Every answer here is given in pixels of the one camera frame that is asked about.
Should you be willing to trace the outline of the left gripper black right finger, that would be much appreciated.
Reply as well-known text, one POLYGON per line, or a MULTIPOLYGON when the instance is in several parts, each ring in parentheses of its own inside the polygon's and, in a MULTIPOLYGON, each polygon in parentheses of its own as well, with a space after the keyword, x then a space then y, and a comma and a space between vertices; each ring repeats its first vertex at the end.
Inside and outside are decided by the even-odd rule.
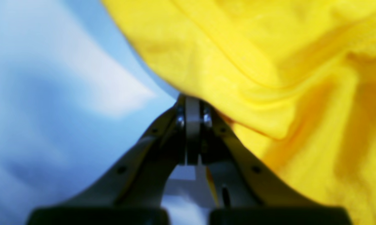
POLYGON ((292 189, 243 146, 213 107, 194 99, 196 150, 210 171, 218 208, 213 218, 347 218, 292 189))

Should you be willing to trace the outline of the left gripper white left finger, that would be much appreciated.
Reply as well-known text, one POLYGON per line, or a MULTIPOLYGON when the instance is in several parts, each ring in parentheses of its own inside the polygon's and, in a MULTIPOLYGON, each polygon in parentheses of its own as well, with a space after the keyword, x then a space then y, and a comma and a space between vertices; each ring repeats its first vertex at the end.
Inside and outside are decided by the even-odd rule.
POLYGON ((105 174, 70 199, 35 209, 32 218, 166 218, 166 182, 177 165, 194 165, 194 98, 180 95, 105 174))

